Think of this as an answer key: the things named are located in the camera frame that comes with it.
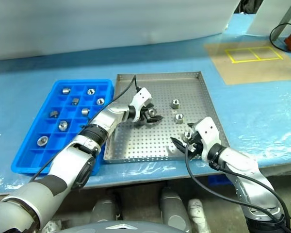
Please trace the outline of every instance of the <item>plastic sheet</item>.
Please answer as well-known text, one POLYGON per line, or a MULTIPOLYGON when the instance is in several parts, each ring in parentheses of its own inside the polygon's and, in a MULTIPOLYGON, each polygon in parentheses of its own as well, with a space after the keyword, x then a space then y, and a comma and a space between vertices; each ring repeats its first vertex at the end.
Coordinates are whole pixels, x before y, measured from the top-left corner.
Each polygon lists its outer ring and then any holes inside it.
MULTIPOLYGON (((10 169, 34 117, 58 79, 112 79, 119 73, 201 71, 231 147, 256 156, 260 166, 291 163, 291 81, 225 85, 204 43, 257 40, 239 36, 252 16, 235 15, 229 29, 177 43, 93 50, 0 62, 0 193, 30 177, 10 169)), ((195 174, 212 174, 192 161, 195 174)), ((87 187, 187 177, 184 161, 106 164, 87 187)))

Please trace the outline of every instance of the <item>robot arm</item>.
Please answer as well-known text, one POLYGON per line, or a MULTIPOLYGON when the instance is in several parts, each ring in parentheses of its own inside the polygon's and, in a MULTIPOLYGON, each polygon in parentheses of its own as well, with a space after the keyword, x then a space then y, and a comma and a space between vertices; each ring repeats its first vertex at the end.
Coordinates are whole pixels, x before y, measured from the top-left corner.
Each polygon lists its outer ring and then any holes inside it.
MULTIPOLYGON (((206 117, 196 124, 189 124, 193 129, 193 136, 189 141, 195 151, 191 151, 189 156, 201 155, 203 161, 210 167, 219 170, 223 168, 247 177, 251 177, 265 184, 273 190, 270 182, 261 174, 256 159, 244 155, 236 150, 221 145, 219 131, 211 117, 206 117)), ((180 141, 172 138, 176 147, 184 151, 180 141)), ((248 179, 226 174, 236 189, 239 201, 259 206, 270 212, 276 219, 275 224, 272 219, 259 210, 241 206, 243 214, 247 220, 247 226, 251 233, 283 233, 285 225, 285 216, 282 213, 281 206, 277 198, 267 189, 248 179)))
POLYGON ((47 176, 22 186, 0 202, 0 233, 32 233, 43 228, 67 194, 87 183, 96 156, 117 125, 128 119, 143 119, 148 106, 153 106, 151 100, 148 90, 141 88, 130 105, 112 103, 101 111, 57 154, 47 176))

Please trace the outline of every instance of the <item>metal tray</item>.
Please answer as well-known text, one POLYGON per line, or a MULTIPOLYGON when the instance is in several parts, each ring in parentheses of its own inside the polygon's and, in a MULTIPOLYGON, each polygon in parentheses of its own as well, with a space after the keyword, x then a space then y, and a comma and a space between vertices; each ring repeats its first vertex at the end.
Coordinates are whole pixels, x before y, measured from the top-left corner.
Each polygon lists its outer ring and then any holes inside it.
MULTIPOLYGON (((118 74, 115 87, 117 96, 131 81, 134 74, 118 74)), ((106 144, 104 160, 107 163, 147 162, 183 159, 170 137, 182 139, 190 128, 187 123, 210 116, 220 131, 224 146, 228 141, 213 107, 201 72, 137 74, 137 83, 152 94, 152 103, 164 119, 154 125, 125 122, 117 127, 106 144), (180 108, 172 109, 173 99, 180 100, 180 108), (175 114, 184 114, 184 123, 176 124, 175 114)), ((135 95, 132 87, 119 102, 129 103, 135 95)))

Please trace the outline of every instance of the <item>floor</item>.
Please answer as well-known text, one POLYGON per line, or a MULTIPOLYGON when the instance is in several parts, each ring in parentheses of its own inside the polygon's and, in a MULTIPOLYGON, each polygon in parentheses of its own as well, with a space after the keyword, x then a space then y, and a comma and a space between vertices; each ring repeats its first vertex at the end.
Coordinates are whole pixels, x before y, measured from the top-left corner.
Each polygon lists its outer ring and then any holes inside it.
MULTIPOLYGON (((291 215, 291 175, 269 177, 269 180, 285 201, 291 215)), ((96 201, 106 193, 116 192, 121 196, 124 220, 161 223, 159 196, 162 187, 166 185, 179 193, 185 206, 189 199, 202 200, 212 233, 248 232, 239 206, 209 195, 190 179, 73 191, 64 200, 54 219, 62 220, 65 228, 86 224, 89 222, 90 213, 96 201)), ((216 186, 212 189, 235 198, 235 191, 231 185, 216 186)))

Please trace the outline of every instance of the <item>blue tablecloth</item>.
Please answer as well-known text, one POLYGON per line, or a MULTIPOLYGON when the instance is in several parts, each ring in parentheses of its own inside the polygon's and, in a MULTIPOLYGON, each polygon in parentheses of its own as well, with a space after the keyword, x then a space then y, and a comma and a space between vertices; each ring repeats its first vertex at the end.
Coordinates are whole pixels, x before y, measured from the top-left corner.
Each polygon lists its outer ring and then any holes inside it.
MULTIPOLYGON (((0 194, 29 181, 10 166, 60 79, 112 79, 115 84, 119 73, 201 71, 231 147, 256 156, 260 166, 291 163, 291 81, 225 85, 203 48, 212 42, 265 40, 243 35, 253 17, 234 15, 223 34, 195 40, 0 61, 0 194)), ((202 161, 191 166, 199 175, 214 172, 202 161)), ((105 164, 86 186, 186 176, 183 161, 105 164)))

